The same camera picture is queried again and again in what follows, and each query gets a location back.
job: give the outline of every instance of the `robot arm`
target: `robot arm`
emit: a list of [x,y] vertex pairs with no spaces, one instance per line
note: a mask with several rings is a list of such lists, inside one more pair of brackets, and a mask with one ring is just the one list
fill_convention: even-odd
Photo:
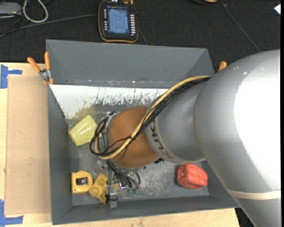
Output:
[[111,151],[124,141],[131,146],[107,157],[110,164],[130,172],[159,158],[178,164],[206,159],[255,226],[279,226],[280,50],[251,55],[191,82],[132,135],[152,110],[130,108],[114,116],[109,145],[130,137]]

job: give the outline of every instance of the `red object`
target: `red object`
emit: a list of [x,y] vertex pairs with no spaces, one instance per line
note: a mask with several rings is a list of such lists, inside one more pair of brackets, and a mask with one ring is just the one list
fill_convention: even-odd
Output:
[[200,167],[186,163],[177,169],[177,183],[185,188],[198,189],[207,186],[207,173]]

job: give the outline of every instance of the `orange handle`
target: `orange handle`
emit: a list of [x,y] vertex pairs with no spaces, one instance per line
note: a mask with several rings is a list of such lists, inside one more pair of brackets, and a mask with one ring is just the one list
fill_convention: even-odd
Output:
[[220,66],[219,66],[218,71],[221,71],[221,70],[224,69],[226,66],[227,66],[227,63],[226,63],[225,61],[222,61],[222,62],[220,63]]
[[51,68],[51,64],[50,64],[50,61],[49,61],[48,52],[44,53],[44,61],[45,61],[46,69],[49,70]]
[[35,62],[35,60],[33,58],[28,57],[27,61],[29,62],[29,64],[32,65],[32,67],[36,70],[36,72],[39,73],[41,71],[40,67],[37,65],[37,63]]

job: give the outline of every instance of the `gray bin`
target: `gray bin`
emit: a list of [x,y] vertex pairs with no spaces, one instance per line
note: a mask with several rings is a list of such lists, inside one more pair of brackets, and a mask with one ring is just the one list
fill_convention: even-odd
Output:
[[[212,76],[207,49],[47,40],[46,50],[54,78],[47,88],[53,224],[238,207],[206,161],[197,165],[208,173],[208,186],[198,190],[178,186],[178,165],[165,161],[139,171],[142,183],[136,194],[118,190],[115,209],[88,193],[71,193],[71,172],[86,170],[95,180],[105,171],[88,144],[76,147],[68,131],[87,114],[98,122],[112,110],[149,106],[158,92],[184,78]],[[116,100],[113,93],[119,88],[134,90],[133,97]]]

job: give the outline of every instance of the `white cable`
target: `white cable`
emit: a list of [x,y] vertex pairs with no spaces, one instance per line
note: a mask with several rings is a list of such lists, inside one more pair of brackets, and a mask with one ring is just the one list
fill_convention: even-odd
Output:
[[34,22],[34,23],[43,23],[43,22],[45,22],[45,21],[48,19],[48,12],[47,12],[47,9],[46,9],[45,5],[41,2],[41,0],[37,0],[37,1],[40,3],[40,5],[43,7],[43,9],[44,9],[44,11],[45,11],[45,18],[44,18],[44,19],[42,19],[42,20],[33,20],[33,19],[31,19],[31,18],[26,14],[25,8],[26,8],[26,6],[27,6],[28,0],[25,0],[25,1],[24,1],[23,7],[22,7],[23,14],[24,14],[24,16],[25,16],[29,21],[32,21],[32,22]]

